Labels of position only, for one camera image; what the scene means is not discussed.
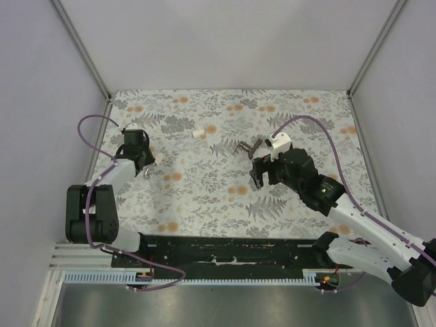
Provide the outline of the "white elbow fitting left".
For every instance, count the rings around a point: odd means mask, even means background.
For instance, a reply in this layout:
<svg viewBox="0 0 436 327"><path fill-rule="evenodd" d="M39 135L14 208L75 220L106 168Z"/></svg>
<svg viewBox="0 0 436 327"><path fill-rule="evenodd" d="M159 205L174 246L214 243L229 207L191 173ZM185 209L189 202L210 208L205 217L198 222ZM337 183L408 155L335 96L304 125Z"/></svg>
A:
<svg viewBox="0 0 436 327"><path fill-rule="evenodd" d="M200 138L205 134L206 130L203 126L196 126L191 130L191 135L194 139Z"/></svg>

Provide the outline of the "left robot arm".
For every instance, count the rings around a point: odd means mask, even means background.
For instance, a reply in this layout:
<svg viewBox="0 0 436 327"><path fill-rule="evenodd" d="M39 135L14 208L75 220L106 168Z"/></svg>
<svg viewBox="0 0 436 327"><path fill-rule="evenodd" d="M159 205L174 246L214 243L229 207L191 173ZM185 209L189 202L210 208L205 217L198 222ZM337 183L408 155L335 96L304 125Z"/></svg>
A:
<svg viewBox="0 0 436 327"><path fill-rule="evenodd" d="M140 248L140 234L120 226L115 195L155 158L144 130L124 129L122 134L111 165L94 180L67 190L65 235L71 243L119 253Z"/></svg>

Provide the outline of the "white elbow fitting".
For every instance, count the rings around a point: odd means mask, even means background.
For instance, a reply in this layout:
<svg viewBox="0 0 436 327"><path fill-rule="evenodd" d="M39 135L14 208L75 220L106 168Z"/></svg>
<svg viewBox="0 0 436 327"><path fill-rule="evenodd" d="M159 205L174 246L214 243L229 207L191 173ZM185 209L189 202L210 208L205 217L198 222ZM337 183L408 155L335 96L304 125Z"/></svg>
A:
<svg viewBox="0 0 436 327"><path fill-rule="evenodd" d="M162 159L163 159L163 154L162 153L156 154L156 156L155 156L155 164L159 165L159 163L162 161Z"/></svg>

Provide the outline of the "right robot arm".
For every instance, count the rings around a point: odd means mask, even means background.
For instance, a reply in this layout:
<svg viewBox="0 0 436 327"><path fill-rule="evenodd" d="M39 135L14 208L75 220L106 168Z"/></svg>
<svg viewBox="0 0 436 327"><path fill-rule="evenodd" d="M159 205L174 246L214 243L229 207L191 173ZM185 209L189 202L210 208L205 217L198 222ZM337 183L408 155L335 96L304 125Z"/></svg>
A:
<svg viewBox="0 0 436 327"><path fill-rule="evenodd" d="M435 241L414 236L383 217L363 209L333 178L319 174L304 149L290 149L273 159L255 158L250 171L257 188L268 175L295 191L311 210L340 221L368 243L357 245L332 232L314 244L320 262L351 266L389 283L407 302L423 307L435 295Z"/></svg>

